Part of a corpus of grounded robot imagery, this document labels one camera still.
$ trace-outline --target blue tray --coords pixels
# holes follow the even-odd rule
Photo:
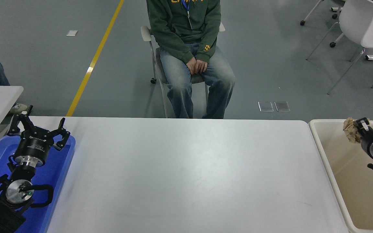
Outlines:
[[[61,136],[56,136],[54,141],[57,142],[60,139]],[[0,139],[0,176],[3,174],[11,175],[6,164],[8,163],[8,157],[13,155],[17,149],[19,141],[19,136],[4,136]],[[46,233],[65,175],[73,158],[75,144],[74,137],[70,136],[61,151],[51,148],[46,164],[37,168],[31,182],[32,184],[52,185],[54,188],[53,202],[43,208],[28,208],[23,214],[27,220],[15,233]],[[33,199],[35,200],[34,203],[45,202],[47,200],[47,191],[36,191]]]

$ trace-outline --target chair armrest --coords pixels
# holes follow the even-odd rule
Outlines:
[[[224,27],[224,25],[221,22],[221,24],[220,24],[220,32],[222,32],[222,31],[225,31],[225,27]]]
[[[148,26],[141,27],[141,34],[142,34],[143,41],[152,41],[151,30],[148,28]]]

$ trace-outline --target yellow floor line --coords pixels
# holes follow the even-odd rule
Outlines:
[[[114,25],[114,22],[115,22],[115,20],[117,18],[117,15],[119,14],[120,9],[122,8],[122,5],[123,5],[124,1],[125,0],[120,0],[120,3],[117,6],[116,11],[113,14],[113,17],[110,20],[110,23],[109,23],[109,25],[107,27],[105,35],[103,35],[102,41],[99,44],[99,47],[97,48],[97,51],[95,53],[95,56],[93,57],[92,62],[90,63],[89,68],[87,69],[86,75],[84,75],[84,78],[83,78],[82,83],[80,84],[79,90],[77,90],[76,96],[74,96],[73,102],[71,103],[70,108],[67,111],[66,116],[68,116],[68,117],[70,117],[70,116],[73,115],[74,110],[77,107],[77,104],[78,104],[78,102],[80,100],[80,97],[83,94],[84,88],[86,88],[86,84],[89,81],[90,75],[92,75],[92,71],[95,68],[95,65],[96,65],[97,60],[99,59],[100,53],[102,53],[103,47],[105,46],[105,43],[107,41],[107,38],[108,38],[109,33],[111,31],[111,28]]]

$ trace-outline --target white plastic bin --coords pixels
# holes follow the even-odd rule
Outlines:
[[[373,233],[373,160],[360,144],[350,143],[343,132],[344,119],[309,122],[320,156],[345,218],[353,233]]]

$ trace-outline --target hands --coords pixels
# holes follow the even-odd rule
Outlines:
[[[191,75],[205,72],[208,67],[208,62],[196,60],[194,57],[186,64]]]

